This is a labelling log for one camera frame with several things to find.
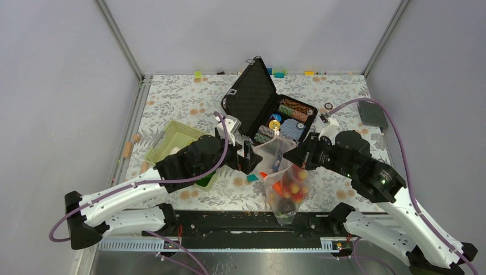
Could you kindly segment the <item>clear zip top bag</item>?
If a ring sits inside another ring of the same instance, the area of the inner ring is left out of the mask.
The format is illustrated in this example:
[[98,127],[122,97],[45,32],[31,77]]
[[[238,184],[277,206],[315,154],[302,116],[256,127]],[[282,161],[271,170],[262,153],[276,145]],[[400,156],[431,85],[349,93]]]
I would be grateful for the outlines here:
[[266,203],[281,226],[293,222],[309,193],[307,171],[284,158],[286,152],[296,147],[293,140],[274,137],[253,149],[262,157],[254,171],[262,176]]

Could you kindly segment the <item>red strawberry bunch toy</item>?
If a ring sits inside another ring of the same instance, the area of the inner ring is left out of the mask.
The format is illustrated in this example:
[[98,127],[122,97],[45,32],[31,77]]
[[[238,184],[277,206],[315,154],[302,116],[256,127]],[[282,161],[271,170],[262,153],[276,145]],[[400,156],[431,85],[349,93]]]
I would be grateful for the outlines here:
[[287,198],[294,203],[302,203],[308,194],[307,179],[308,173],[306,170],[289,169],[281,180],[288,188]]

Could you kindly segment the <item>orange toy carrot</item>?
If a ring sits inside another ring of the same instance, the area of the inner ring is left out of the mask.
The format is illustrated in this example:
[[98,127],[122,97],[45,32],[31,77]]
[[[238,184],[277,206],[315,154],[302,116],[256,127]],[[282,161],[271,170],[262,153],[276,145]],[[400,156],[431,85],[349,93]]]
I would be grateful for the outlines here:
[[288,188],[282,181],[274,182],[274,184],[272,185],[272,190],[280,197],[288,197]]

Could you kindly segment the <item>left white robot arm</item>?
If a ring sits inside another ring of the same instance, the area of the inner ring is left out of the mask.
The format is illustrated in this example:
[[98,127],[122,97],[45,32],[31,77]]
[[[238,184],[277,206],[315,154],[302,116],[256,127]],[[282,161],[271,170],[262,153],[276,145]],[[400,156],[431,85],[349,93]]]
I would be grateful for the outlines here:
[[64,202],[70,246],[73,250],[85,249],[106,235],[127,232],[130,227],[172,235],[178,227],[175,217],[161,209],[136,211],[132,206],[192,186],[222,166],[250,174],[261,161],[262,156],[248,141],[232,144],[221,137],[203,135],[115,187],[89,195],[69,192]]

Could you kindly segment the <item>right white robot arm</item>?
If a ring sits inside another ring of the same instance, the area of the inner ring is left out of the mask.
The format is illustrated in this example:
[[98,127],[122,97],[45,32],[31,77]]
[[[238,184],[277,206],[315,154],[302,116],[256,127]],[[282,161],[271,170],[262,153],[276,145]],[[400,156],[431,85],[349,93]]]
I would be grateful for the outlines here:
[[396,231],[340,203],[327,216],[334,235],[348,232],[362,237],[393,254],[413,274],[463,274],[462,264],[477,255],[473,244],[456,240],[433,223],[413,201],[403,177],[389,164],[374,159],[369,142],[357,132],[340,132],[334,140],[312,133],[283,157],[308,171],[322,167],[349,178],[359,195],[387,212],[401,227]]

